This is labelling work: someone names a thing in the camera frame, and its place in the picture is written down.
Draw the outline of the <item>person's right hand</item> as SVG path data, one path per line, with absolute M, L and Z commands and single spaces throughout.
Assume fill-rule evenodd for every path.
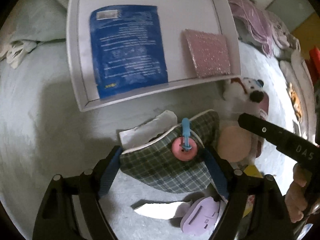
M 308 202 L 303 193 L 306 184 L 307 181 L 303 169 L 296 163 L 293 167 L 293 182 L 285 195 L 285 204 L 292 223 L 302 220 L 304 217 L 303 212 L 308 207 Z

